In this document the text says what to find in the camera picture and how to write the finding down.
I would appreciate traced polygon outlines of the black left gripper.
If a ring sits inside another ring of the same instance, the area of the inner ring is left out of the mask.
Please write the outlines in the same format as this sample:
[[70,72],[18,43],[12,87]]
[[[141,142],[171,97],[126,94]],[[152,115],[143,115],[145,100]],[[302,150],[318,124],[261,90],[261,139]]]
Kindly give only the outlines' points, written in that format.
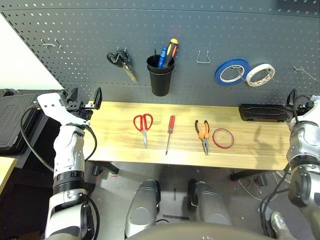
[[74,88],[66,97],[67,111],[83,120],[90,120],[93,109],[99,110],[102,103],[102,89],[98,87],[94,94],[93,103],[84,104],[83,101],[76,101],[78,98],[78,88]]

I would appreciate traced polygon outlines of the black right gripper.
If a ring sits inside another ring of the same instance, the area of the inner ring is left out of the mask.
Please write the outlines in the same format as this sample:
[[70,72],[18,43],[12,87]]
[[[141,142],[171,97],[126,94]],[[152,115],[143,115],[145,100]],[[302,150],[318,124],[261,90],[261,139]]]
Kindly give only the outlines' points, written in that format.
[[[294,110],[294,103],[297,90],[295,88],[289,93],[286,100],[286,109],[290,112]],[[303,116],[313,108],[313,102],[309,98],[299,98],[296,100],[296,113],[298,116]]]

